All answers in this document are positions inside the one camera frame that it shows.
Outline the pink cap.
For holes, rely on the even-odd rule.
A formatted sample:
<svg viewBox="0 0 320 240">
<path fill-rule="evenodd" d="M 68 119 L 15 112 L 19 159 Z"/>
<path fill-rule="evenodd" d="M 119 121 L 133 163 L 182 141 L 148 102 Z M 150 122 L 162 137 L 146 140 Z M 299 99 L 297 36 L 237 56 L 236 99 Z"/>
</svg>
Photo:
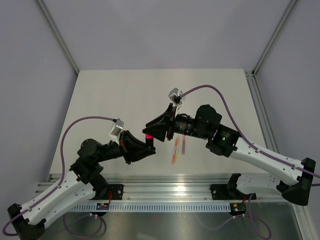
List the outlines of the pink cap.
<svg viewBox="0 0 320 240">
<path fill-rule="evenodd" d="M 145 138 L 146 138 L 146 139 L 153 139 L 154 137 L 151 136 L 151 135 L 146 134 L 146 135 L 145 135 Z"/>
</svg>

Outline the grey purple marker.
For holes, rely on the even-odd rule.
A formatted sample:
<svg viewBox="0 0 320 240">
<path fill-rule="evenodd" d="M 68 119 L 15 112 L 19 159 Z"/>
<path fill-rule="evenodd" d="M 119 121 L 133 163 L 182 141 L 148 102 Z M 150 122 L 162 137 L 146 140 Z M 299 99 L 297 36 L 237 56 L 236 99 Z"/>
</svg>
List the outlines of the grey purple marker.
<svg viewBox="0 0 320 240">
<path fill-rule="evenodd" d="M 182 137 L 181 154 L 185 155 L 186 152 L 186 136 Z"/>
</svg>

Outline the black pink highlighter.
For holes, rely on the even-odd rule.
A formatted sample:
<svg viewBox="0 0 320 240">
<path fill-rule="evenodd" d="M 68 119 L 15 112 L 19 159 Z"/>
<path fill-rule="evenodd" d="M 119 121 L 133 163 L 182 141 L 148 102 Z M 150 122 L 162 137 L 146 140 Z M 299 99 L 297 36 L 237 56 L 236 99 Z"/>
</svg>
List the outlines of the black pink highlighter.
<svg viewBox="0 0 320 240">
<path fill-rule="evenodd" d="M 154 139 L 153 138 L 146 138 L 145 144 L 148 148 L 153 148 L 154 147 Z"/>
</svg>

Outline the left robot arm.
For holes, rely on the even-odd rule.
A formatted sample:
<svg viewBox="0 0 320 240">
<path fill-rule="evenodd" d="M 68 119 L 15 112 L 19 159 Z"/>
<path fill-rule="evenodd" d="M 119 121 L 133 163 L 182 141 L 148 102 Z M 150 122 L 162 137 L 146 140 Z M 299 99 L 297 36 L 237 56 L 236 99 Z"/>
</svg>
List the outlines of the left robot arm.
<svg viewBox="0 0 320 240">
<path fill-rule="evenodd" d="M 153 137 L 146 135 L 140 141 L 125 130 L 120 141 L 101 144 L 86 139 L 80 146 L 78 159 L 64 173 L 59 182 L 22 205 L 14 203 L 8 209 L 10 224 L 21 240 L 37 240 L 58 218 L 87 200 L 101 200 L 110 191 L 101 175 L 101 162 L 124 158 L 129 165 L 154 155 Z"/>
</svg>

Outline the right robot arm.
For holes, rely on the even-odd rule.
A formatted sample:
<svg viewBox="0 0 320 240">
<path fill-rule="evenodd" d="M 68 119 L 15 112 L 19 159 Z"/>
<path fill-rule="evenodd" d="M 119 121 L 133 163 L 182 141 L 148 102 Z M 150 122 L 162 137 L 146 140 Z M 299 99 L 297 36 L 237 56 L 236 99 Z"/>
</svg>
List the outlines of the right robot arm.
<svg viewBox="0 0 320 240">
<path fill-rule="evenodd" d="M 164 142 L 174 134 L 207 141 L 205 147 L 215 155 L 251 164 L 267 176 L 233 173 L 225 186 L 226 199 L 249 198 L 251 194 L 279 195 L 286 201 L 307 206 L 316 162 L 297 160 L 256 145 L 232 128 L 221 124 L 222 116 L 210 105 L 201 105 L 191 117 L 176 113 L 170 104 L 156 119 L 148 122 L 143 133 Z"/>
</svg>

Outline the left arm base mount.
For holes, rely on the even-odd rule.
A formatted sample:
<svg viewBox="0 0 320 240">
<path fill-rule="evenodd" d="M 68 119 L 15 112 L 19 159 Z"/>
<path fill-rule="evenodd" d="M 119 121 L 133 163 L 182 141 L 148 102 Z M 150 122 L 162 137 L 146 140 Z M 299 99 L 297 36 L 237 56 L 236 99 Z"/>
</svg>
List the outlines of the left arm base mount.
<svg viewBox="0 0 320 240">
<path fill-rule="evenodd" d="M 111 209 L 111 203 L 123 199 L 124 185 L 109 184 L 106 190 L 95 194 L 93 200 L 97 201 L 93 214 L 102 217 Z"/>
</svg>

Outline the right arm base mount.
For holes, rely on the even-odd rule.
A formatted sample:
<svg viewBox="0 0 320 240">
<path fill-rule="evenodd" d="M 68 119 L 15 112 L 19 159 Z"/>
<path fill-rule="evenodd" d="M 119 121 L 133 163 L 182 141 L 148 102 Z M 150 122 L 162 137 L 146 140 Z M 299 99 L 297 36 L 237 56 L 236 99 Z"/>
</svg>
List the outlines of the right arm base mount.
<svg viewBox="0 0 320 240">
<path fill-rule="evenodd" d="M 245 215 L 247 212 L 246 201 L 252 196 L 252 200 L 256 200 L 255 193 L 243 194 L 237 189 L 235 191 L 228 190 L 227 184 L 211 184 L 210 187 L 211 197 L 215 201 L 229 201 L 229 214 L 231 216 Z"/>
</svg>

